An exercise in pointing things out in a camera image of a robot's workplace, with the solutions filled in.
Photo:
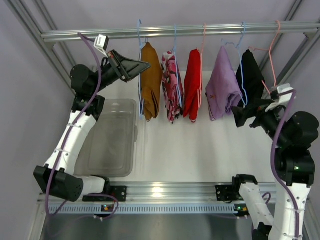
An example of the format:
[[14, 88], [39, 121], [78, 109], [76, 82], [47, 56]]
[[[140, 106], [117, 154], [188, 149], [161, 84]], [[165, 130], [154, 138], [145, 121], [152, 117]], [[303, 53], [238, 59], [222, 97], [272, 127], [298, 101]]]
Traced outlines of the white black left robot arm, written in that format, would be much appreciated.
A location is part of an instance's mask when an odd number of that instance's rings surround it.
[[50, 196], [69, 202], [82, 198], [86, 202], [111, 198], [111, 184], [99, 175], [75, 176], [75, 166], [85, 140], [100, 118], [105, 98], [98, 93], [114, 82], [125, 83], [151, 67], [145, 61], [126, 58], [111, 50], [98, 61], [96, 72], [83, 64], [70, 71], [75, 99], [65, 131], [44, 166], [36, 166], [33, 175], [40, 189]]

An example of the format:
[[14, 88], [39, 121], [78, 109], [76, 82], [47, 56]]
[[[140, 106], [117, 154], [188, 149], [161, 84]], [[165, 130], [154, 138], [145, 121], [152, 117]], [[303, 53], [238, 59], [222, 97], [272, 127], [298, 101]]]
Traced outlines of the brown trousers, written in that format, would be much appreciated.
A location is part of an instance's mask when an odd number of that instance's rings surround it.
[[141, 74], [143, 112], [146, 121], [149, 122], [151, 119], [156, 119], [160, 112], [160, 90], [163, 72], [157, 51], [149, 42], [142, 48], [141, 60], [150, 64], [150, 68]]

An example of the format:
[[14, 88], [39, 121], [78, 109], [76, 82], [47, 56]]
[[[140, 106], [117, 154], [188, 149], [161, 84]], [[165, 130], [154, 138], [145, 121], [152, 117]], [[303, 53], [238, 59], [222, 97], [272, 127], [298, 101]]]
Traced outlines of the blue hanger with brown trousers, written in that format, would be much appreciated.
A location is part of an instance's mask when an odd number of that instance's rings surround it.
[[[138, 44], [139, 44], [139, 58], [138, 60], [142, 60], [142, 49], [144, 47], [141, 34], [140, 34], [140, 27], [142, 24], [142, 20], [139, 19], [137, 21], [137, 36], [138, 36]], [[138, 115], [139, 119], [142, 120], [144, 116], [144, 99], [142, 97], [142, 79], [141, 79], [141, 74], [138, 76], [138, 97], [139, 97], [139, 110], [138, 110]]]

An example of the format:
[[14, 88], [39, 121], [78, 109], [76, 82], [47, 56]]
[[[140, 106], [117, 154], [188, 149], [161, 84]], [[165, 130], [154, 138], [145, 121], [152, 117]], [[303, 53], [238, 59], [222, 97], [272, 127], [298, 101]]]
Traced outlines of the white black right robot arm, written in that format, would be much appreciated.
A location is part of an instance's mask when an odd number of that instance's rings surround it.
[[274, 109], [272, 100], [257, 100], [245, 108], [232, 107], [236, 126], [254, 118], [251, 128], [262, 127], [272, 139], [270, 166], [276, 183], [275, 212], [271, 214], [255, 176], [237, 174], [231, 184], [215, 186], [218, 201], [243, 200], [251, 217], [254, 240], [301, 240], [306, 201], [314, 184], [315, 162], [309, 151], [318, 138], [319, 121], [305, 111], [286, 120], [291, 99]]

